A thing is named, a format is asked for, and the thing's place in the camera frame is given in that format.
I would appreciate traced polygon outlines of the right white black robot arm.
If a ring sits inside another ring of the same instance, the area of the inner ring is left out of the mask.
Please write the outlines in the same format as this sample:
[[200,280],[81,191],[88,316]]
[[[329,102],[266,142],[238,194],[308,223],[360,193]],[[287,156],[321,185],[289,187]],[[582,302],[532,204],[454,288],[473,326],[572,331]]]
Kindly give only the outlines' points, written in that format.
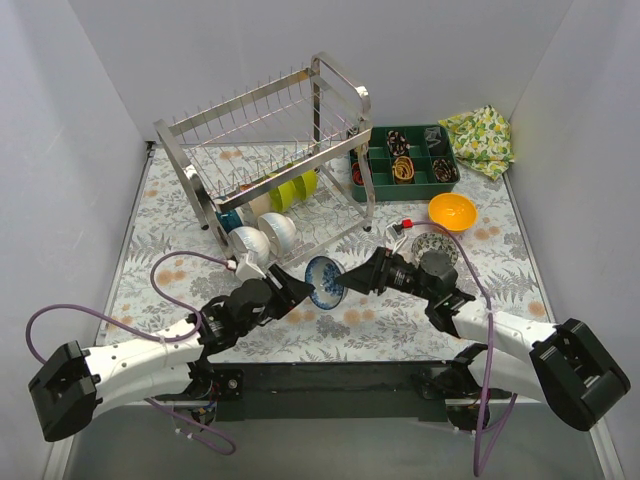
[[621,367],[583,322],[528,320],[492,311],[460,290],[446,254],[429,251],[416,265],[384,247],[339,275],[338,285],[367,295],[391,288],[426,300],[425,314],[440,332],[470,341],[446,363],[417,374],[422,389],[450,398],[486,389],[537,400],[565,424],[590,430],[631,389]]

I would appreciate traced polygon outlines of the yellow ribbed bowl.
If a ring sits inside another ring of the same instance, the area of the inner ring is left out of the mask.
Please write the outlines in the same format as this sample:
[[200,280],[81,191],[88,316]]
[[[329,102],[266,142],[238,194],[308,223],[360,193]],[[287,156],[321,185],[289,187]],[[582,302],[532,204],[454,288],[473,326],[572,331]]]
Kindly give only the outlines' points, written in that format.
[[476,223],[478,212],[470,199],[450,192],[436,195],[429,201],[428,215],[432,222],[451,232],[464,232]]

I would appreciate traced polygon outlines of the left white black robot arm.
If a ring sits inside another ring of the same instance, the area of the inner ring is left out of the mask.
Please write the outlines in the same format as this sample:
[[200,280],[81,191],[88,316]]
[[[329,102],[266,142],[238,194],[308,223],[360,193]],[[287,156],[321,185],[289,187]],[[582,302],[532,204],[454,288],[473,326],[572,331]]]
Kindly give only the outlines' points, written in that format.
[[45,440],[63,440],[109,410],[157,396],[185,395],[213,404],[241,399],[242,371],[214,366],[213,356],[256,327],[283,318],[314,290],[272,265],[265,277],[244,281],[146,338],[58,347],[28,384]]

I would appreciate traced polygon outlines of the red pattern bowl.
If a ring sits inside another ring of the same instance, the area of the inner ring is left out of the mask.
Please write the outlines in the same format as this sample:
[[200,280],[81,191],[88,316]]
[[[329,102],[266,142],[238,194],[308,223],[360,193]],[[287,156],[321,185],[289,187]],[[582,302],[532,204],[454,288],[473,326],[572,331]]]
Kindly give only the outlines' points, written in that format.
[[451,265],[455,265],[459,258],[459,251],[455,242],[446,234],[436,232],[422,233],[413,240],[411,254],[415,264],[420,262],[425,253],[432,251],[445,253]]

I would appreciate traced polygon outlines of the blue floral white bowl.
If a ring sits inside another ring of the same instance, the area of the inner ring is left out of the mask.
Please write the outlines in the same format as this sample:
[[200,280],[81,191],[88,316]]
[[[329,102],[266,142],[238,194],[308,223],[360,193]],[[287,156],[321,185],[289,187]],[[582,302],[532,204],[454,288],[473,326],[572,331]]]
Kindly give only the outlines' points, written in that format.
[[322,310],[336,308],[347,296],[348,289],[336,282],[345,272],[336,260],[326,256],[312,258],[305,269],[305,282],[314,287],[310,294],[312,303]]

